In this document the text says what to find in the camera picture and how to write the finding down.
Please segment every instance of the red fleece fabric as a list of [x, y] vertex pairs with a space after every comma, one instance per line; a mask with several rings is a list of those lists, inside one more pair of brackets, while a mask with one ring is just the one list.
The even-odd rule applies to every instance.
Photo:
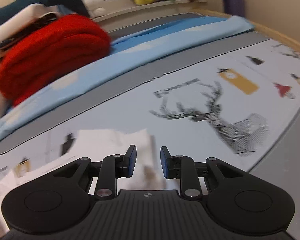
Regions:
[[110, 37], [95, 22], [66, 15], [30, 34], [6, 54], [0, 65], [0, 91], [16, 106], [109, 52]]

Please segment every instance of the white plush toy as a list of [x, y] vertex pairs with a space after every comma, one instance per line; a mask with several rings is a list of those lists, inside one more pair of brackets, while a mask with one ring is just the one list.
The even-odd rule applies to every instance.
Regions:
[[106, 15], [106, 10], [102, 7], [104, 0], [82, 0], [91, 18]]

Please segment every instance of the ribbed black surface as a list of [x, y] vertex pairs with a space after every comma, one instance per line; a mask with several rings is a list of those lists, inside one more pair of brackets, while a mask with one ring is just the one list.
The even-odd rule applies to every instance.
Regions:
[[285, 232], [260, 237], [241, 236], [230, 232], [211, 220], [199, 202], [183, 200], [175, 190], [122, 190], [113, 200], [97, 202], [84, 221], [71, 229], [49, 236], [26, 235], [11, 230], [3, 239], [291, 240], [292, 238]]

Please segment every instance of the wooden edge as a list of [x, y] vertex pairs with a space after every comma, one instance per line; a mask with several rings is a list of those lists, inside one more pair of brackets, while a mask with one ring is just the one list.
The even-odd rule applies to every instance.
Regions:
[[[192, 11], [196, 12], [196, 13], [208, 15], [208, 16], [225, 17], [225, 18], [231, 17], [231, 15], [229, 15], [229, 14], [220, 13], [220, 12], [216, 12], [216, 11], [210, 11], [210, 10], [206, 10], [206, 9], [193, 9]], [[288, 37], [285, 34], [282, 34], [278, 31], [270, 29], [262, 24], [255, 23], [255, 22], [251, 22], [251, 24], [254, 25], [255, 31], [260, 32], [263, 35], [266, 35], [272, 39], [275, 39], [300, 53], [300, 42], [294, 40], [293, 38]]]

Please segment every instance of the purple object on wall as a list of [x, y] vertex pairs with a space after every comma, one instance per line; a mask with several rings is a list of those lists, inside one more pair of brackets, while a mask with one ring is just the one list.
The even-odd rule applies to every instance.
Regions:
[[225, 13], [245, 17], [244, 0], [223, 0]]

